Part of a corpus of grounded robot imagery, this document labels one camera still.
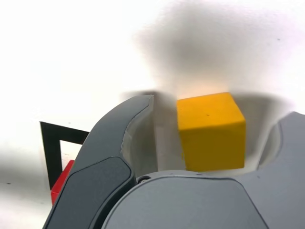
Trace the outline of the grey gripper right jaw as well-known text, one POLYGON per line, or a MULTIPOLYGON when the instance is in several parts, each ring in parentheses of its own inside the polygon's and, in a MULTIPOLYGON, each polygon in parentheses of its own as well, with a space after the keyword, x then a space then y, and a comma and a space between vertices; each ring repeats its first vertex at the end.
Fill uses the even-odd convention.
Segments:
POLYGON ((279 123, 274 161, 234 177, 187 173, 152 179, 125 194, 105 229, 302 229, 305 226, 305 117, 279 123))

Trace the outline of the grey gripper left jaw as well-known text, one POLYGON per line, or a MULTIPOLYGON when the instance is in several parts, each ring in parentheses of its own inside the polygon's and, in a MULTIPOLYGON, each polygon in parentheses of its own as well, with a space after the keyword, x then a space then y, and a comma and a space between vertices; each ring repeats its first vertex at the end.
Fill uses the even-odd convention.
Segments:
POLYGON ((139 95, 102 117, 85 139, 44 224, 100 229, 138 177, 157 171, 154 96, 139 95))

